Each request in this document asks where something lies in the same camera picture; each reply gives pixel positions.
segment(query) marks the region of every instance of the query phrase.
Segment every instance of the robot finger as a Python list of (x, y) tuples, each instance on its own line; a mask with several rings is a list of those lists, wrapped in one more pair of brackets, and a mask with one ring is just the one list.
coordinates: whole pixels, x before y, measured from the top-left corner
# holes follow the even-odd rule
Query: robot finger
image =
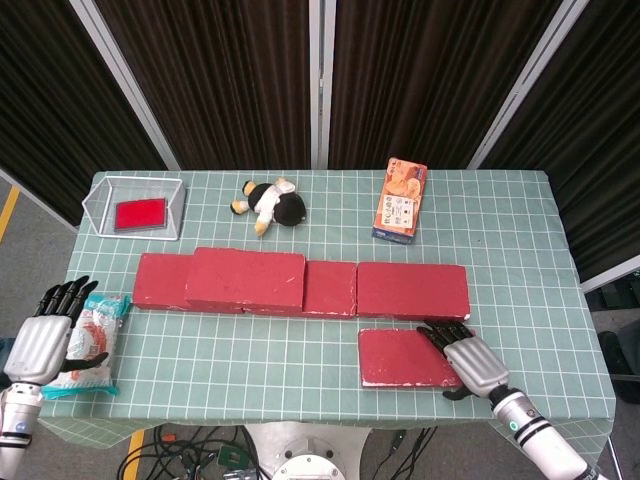
[(423, 327), (418, 327), (417, 330), (422, 335), (427, 337), (433, 344), (433, 346), (436, 347), (440, 351), (440, 353), (444, 355), (444, 348), (450, 345), (451, 342), (446, 337), (443, 337), (442, 334), (436, 328), (434, 328), (432, 324), (425, 322), (425, 325)]
[(84, 301), (87, 299), (89, 294), (95, 290), (98, 286), (98, 282), (94, 280), (93, 282), (87, 283), (83, 286), (73, 299), (69, 310), (66, 313), (62, 313), (61, 315), (66, 315), (71, 319), (71, 328), (76, 326), (76, 321), (82, 312), (82, 308), (84, 307)]
[(73, 299), (78, 294), (78, 291), (88, 281), (89, 281), (89, 276), (85, 275), (83, 277), (80, 277), (79, 279), (77, 279), (75, 282), (73, 282), (71, 284), (71, 286), (69, 287), (67, 292), (64, 294), (64, 297), (62, 297), (62, 300), (58, 304), (58, 308), (56, 309), (55, 315), (66, 315), (67, 314), (67, 312), (69, 310), (69, 307), (71, 306), (71, 303), (73, 302)]
[(463, 398), (467, 398), (473, 395), (473, 392), (469, 390), (469, 387), (463, 385), (457, 390), (449, 391), (446, 390), (442, 392), (442, 396), (447, 400), (451, 400), (453, 402), (457, 402), (458, 400), (462, 400)]
[(40, 315), (42, 315), (44, 313), (44, 311), (49, 306), (49, 302), (51, 301), (51, 297), (53, 297), (53, 294), (56, 292), (56, 290), (58, 289), (59, 286), (60, 285), (54, 285), (53, 287), (51, 287), (49, 290), (47, 290), (44, 293), (44, 295), (42, 296), (42, 298), (38, 302), (38, 307), (36, 308), (36, 311), (33, 314), (34, 317), (39, 317)]
[(460, 322), (449, 322), (444, 324), (444, 327), (456, 340), (473, 337), (471, 331)]
[(454, 322), (452, 325), (454, 329), (462, 336), (461, 340), (473, 337), (473, 333), (471, 333), (471, 330), (469, 330), (464, 323)]
[(457, 342), (458, 340), (460, 340), (449, 322), (432, 323), (431, 326), (435, 331), (446, 338), (447, 342), (449, 343)]
[(64, 283), (56, 289), (55, 293), (51, 297), (51, 300), (49, 301), (49, 305), (47, 305), (47, 308), (44, 311), (44, 315), (53, 315), (53, 313), (58, 308), (58, 303), (60, 303), (60, 300), (62, 300), (62, 297), (67, 292), (72, 283), (73, 282)]
[(88, 370), (89, 368), (99, 367), (109, 356), (108, 352), (102, 352), (97, 354), (90, 360), (69, 360), (65, 358), (60, 367), (61, 372), (72, 372), (74, 370)]

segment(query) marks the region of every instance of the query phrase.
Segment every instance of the black curtain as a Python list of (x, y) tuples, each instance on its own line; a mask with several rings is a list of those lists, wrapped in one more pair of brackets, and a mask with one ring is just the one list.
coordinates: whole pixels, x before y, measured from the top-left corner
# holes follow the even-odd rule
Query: black curtain
[(71, 224), (101, 170), (165, 166), (66, 0), (0, 2), (0, 168)]
[(331, 168), (465, 168), (559, 0), (343, 0)]
[(308, 3), (97, 2), (186, 169), (310, 166)]
[(640, 254), (640, 2), (589, 2), (482, 168), (547, 172), (582, 280)]

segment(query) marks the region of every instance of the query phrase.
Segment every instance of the floor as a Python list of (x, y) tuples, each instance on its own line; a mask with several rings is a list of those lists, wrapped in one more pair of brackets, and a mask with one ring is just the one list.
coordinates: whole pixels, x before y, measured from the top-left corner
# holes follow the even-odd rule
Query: floor
[[(0, 179), (0, 210), (10, 186)], [(73, 249), (73, 233), (20, 195), (4, 238), (0, 240), (0, 337), (15, 336), (21, 322), (49, 286), (65, 276)], [(640, 318), (640, 310), (597, 312), (593, 314), (598, 330), (617, 330)], [(179, 438), (191, 427), (170, 426)], [(640, 406), (618, 401), (613, 442), (625, 479), (640, 478)], [(398, 454), (387, 462), (378, 479), (388, 479), (410, 450), (416, 431), (409, 432)], [(375, 431), (361, 459), (361, 478), (370, 480), (378, 463), (387, 455), (393, 432)], [(128, 442), (108, 450), (93, 450), (63, 443), (48, 430), (38, 427), (27, 450), (17, 480), (115, 478), (118, 465), (126, 455)], [(609, 479), (615, 479), (610, 457), (605, 451), (598, 465)], [(491, 478), (542, 479), (534, 465), (525, 459), (492, 428), (485, 424), (443, 426), (421, 457), (414, 478)], [(139, 479), (148, 465), (141, 464)]]

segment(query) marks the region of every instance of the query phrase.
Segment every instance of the robotic arm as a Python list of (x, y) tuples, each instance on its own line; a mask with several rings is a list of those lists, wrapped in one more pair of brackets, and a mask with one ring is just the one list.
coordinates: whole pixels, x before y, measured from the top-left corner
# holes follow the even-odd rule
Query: robotic arm
[(509, 370), (481, 338), (459, 322), (425, 322), (418, 331), (447, 358), (464, 383), (455, 392), (444, 392), (445, 398), (488, 398), (494, 415), (548, 479), (606, 480), (587, 465), (523, 392), (509, 388)]
[(107, 358), (103, 352), (91, 360), (65, 359), (84, 302), (98, 285), (88, 280), (85, 276), (47, 290), (20, 328), (4, 369), (12, 384), (0, 393), (0, 480), (14, 478), (31, 443), (44, 402), (40, 387), (60, 372), (92, 368)]

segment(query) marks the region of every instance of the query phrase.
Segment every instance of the cartoon picture on box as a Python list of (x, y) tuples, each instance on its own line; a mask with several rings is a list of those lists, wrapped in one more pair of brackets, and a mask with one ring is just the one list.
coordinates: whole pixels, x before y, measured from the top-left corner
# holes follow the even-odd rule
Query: cartoon picture on box
[(417, 202), (422, 196), (420, 180), (418, 180), (419, 171), (420, 165), (392, 158), (387, 167), (388, 180), (385, 182), (383, 191)]

